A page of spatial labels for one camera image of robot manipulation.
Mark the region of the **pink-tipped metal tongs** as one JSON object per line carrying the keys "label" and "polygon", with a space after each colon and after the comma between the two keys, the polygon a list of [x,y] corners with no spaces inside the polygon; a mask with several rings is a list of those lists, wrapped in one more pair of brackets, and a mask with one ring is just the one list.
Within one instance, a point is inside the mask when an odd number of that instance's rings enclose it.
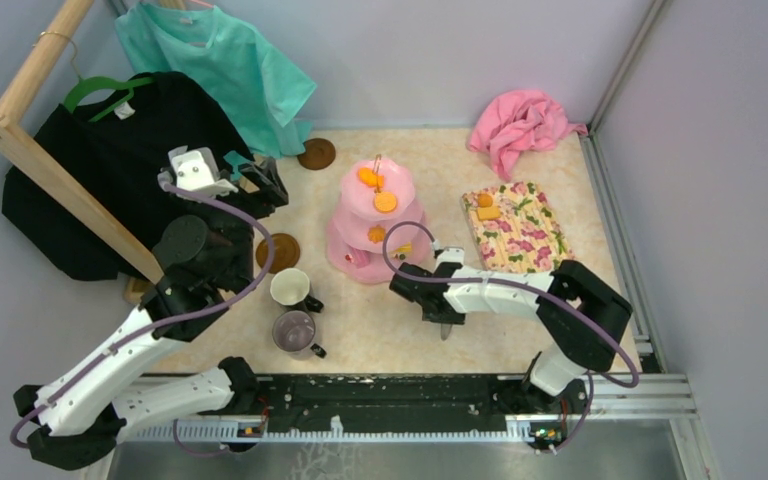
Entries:
{"label": "pink-tipped metal tongs", "polygon": [[453,324],[441,324],[440,325],[440,339],[442,341],[446,341],[450,337],[450,335],[452,333],[452,329],[453,329]]}

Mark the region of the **yellow cake piece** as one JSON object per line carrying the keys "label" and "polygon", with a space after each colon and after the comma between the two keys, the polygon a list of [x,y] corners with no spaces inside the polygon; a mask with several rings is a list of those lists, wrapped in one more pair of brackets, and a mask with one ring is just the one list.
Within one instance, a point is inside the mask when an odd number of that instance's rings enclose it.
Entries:
{"label": "yellow cake piece", "polygon": [[396,260],[404,261],[413,253],[413,245],[406,243],[391,252],[392,257]]}

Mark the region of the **pink macaron roll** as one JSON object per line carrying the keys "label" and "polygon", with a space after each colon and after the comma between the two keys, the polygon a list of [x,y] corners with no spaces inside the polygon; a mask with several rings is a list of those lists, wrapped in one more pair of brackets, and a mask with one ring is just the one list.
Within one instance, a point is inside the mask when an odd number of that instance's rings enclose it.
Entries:
{"label": "pink macaron roll", "polygon": [[365,250],[352,250],[345,258],[355,268],[364,268],[370,263],[370,253]]}

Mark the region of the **pink three-tier cake stand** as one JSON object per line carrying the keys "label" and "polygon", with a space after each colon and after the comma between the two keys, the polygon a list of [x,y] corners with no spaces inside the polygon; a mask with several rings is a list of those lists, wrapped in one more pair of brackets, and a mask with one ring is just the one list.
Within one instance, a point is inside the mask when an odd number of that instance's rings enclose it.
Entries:
{"label": "pink three-tier cake stand", "polygon": [[392,263],[421,263],[431,253],[430,240],[415,226],[425,209],[416,197],[411,172],[381,155],[355,163],[342,177],[340,195],[326,228],[327,258],[363,284],[388,282]]}

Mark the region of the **orange pastry piece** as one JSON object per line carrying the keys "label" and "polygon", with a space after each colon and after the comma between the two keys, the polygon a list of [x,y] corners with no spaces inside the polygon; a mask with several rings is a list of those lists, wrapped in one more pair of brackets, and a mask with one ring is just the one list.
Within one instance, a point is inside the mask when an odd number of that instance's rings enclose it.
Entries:
{"label": "orange pastry piece", "polygon": [[481,222],[497,220],[501,216],[501,210],[497,206],[478,207],[476,209],[476,217]]}

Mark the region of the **floral serving tray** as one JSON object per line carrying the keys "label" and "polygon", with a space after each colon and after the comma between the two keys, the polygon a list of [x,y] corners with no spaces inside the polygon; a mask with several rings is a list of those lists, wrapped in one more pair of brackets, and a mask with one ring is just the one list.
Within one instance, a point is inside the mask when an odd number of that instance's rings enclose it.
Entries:
{"label": "floral serving tray", "polygon": [[[476,196],[493,196],[502,216],[481,222],[476,217]],[[461,196],[467,224],[483,266],[509,273],[549,272],[575,255],[549,205],[534,182],[517,181],[467,192]]]}

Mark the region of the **orange round cookie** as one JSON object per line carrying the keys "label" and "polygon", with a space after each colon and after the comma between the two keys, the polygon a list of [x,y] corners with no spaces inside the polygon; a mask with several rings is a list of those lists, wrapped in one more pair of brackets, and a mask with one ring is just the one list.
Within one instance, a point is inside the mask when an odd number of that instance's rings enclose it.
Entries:
{"label": "orange round cookie", "polygon": [[487,193],[480,193],[476,196],[476,204],[478,208],[489,208],[494,205],[494,198]]}
{"label": "orange round cookie", "polygon": [[380,213],[391,213],[398,208],[399,201],[392,192],[377,192],[373,198],[373,207]]}

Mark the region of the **pink cloth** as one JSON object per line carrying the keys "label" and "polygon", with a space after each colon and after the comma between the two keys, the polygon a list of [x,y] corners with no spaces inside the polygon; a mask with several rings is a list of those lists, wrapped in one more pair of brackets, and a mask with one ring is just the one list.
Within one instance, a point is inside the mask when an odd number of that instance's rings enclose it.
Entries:
{"label": "pink cloth", "polygon": [[466,147],[487,155],[491,170],[509,181],[522,153],[550,151],[571,134],[587,133],[587,126],[570,121],[562,105],[547,93],[520,89],[495,97],[485,107]]}

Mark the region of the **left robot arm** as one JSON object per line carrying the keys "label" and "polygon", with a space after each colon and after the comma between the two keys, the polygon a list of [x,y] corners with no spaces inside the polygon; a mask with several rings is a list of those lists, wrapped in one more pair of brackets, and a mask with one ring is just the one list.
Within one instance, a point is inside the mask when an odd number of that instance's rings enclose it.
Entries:
{"label": "left robot arm", "polygon": [[49,384],[14,393],[15,447],[38,462],[75,471],[145,428],[190,415],[246,414],[259,404],[256,375],[233,356],[178,381],[133,388],[151,366],[206,332],[267,275],[255,263],[253,236],[265,232],[263,218],[288,203],[288,191],[272,158],[240,170],[253,191],[232,184],[207,149],[171,155],[158,185],[191,211],[171,222],[154,247],[161,279],[75,367]]}

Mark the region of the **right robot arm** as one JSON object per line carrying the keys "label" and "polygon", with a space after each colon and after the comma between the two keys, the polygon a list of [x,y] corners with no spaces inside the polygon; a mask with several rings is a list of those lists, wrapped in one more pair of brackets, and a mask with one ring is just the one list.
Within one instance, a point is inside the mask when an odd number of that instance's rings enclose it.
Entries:
{"label": "right robot arm", "polygon": [[480,271],[454,260],[439,260],[433,272],[404,263],[389,288],[440,325],[461,325],[472,313],[539,321],[552,343],[535,358],[523,385],[524,401],[536,412],[550,411],[580,376],[608,375],[615,358],[631,361],[620,345],[631,303],[578,261],[527,274]]}

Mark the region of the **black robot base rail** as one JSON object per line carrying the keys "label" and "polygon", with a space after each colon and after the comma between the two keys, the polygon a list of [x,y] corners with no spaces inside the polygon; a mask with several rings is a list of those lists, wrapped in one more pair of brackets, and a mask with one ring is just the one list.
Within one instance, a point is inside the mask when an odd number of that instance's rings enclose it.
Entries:
{"label": "black robot base rail", "polygon": [[243,407],[223,415],[266,418],[270,433],[320,433],[338,419],[350,434],[499,433],[511,417],[549,424],[584,412],[588,390],[575,380],[556,399],[529,390],[520,375],[261,376]]}

